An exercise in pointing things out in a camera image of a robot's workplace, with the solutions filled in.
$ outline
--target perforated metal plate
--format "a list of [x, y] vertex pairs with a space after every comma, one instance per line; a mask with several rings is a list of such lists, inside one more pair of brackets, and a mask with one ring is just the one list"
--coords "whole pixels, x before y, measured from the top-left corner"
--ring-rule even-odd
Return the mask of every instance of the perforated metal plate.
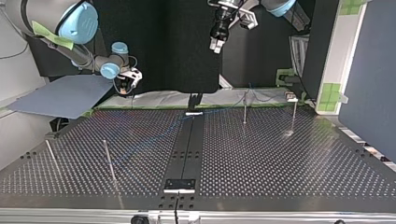
[[195, 210], [396, 212], [396, 174], [326, 119], [300, 108], [293, 121], [292, 107], [243, 116], [205, 115]]
[[[0, 204], [2, 196], [10, 195], [53, 201], [121, 197], [124, 203], [142, 206], [139, 209], [151, 203], [158, 208], [156, 200], [163, 192], [181, 116], [175, 110], [98, 111], [52, 143], [56, 161], [45, 149], [2, 175]], [[109, 169], [104, 140], [117, 182]]]

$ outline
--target robotic arm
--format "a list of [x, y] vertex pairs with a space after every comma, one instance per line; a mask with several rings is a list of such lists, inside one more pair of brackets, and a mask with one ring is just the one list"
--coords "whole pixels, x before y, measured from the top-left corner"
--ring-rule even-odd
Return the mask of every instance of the robotic arm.
[[[85, 0], [9, 0], [6, 12], [22, 32], [39, 38], [52, 49], [69, 58], [79, 68], [98, 71], [103, 77], [113, 79], [119, 94], [128, 95], [142, 79], [139, 70], [130, 65], [126, 44], [112, 45], [108, 57], [92, 55], [84, 46], [90, 42], [98, 28], [96, 9]], [[37, 22], [59, 37], [74, 42], [72, 49], [58, 45], [50, 39], [35, 35], [33, 23]]]
[[240, 20], [241, 26], [248, 30], [259, 25], [254, 12], [244, 9], [244, 5], [248, 2], [253, 6], [262, 4], [268, 12], [276, 17], [281, 17], [288, 13], [296, 0], [207, 0], [210, 6], [217, 8], [215, 24], [210, 31], [210, 49], [215, 53], [221, 52], [222, 46], [228, 40], [229, 29], [235, 19]]

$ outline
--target gray sheet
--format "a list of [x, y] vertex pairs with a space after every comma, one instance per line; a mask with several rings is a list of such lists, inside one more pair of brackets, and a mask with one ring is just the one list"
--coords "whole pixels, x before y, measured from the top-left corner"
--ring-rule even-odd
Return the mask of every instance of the gray sheet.
[[8, 106], [19, 112], [77, 119], [112, 87], [99, 76], [62, 77]]
[[339, 119], [352, 132], [396, 161], [396, 1], [371, 1], [346, 85], [349, 101]]

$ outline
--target vertical metal post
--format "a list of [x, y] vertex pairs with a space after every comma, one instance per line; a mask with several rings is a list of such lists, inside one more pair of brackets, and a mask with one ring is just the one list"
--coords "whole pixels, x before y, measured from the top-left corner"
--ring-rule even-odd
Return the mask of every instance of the vertical metal post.
[[55, 154], [53, 154], [52, 146], [50, 145], [50, 141], [46, 140], [47, 148], [49, 149], [50, 156], [53, 160], [56, 160]]
[[244, 124], [247, 123], [247, 116], [248, 116], [248, 100], [247, 100], [247, 98], [248, 98], [248, 93], [245, 92], [245, 96], [244, 96], [244, 108], [245, 108], [245, 111], [244, 111]]
[[106, 152], [106, 155], [107, 155], [107, 161], [108, 161], [108, 165], [110, 167], [111, 175], [113, 176], [113, 180], [117, 181], [116, 175], [114, 174], [113, 162], [111, 161], [110, 151], [108, 151], [108, 146], [107, 146], [107, 141], [106, 140], [103, 140], [103, 146], [105, 147], [105, 152]]
[[295, 102], [295, 103], [294, 103], [293, 121], [296, 119], [297, 104], [298, 104], [298, 102]]

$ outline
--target white wall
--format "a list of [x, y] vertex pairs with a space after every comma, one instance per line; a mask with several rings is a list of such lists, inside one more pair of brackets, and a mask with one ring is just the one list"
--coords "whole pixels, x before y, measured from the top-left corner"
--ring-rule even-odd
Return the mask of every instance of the white wall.
[[[320, 95], [322, 94], [324, 83], [340, 83], [341, 93], [344, 94], [359, 34], [361, 32], [361, 24], [365, 9], [366, 5], [363, 5], [357, 15], [338, 15], [321, 80], [317, 105], [320, 104]], [[341, 103], [337, 105], [335, 112], [317, 112], [320, 115], [338, 115], [340, 107]]]
[[[25, 46], [26, 42], [0, 13], [0, 58], [19, 53]], [[50, 117], [15, 113], [4, 108], [44, 85], [45, 80], [38, 73], [30, 49], [20, 56], [0, 59], [0, 170], [38, 146], [50, 131]]]

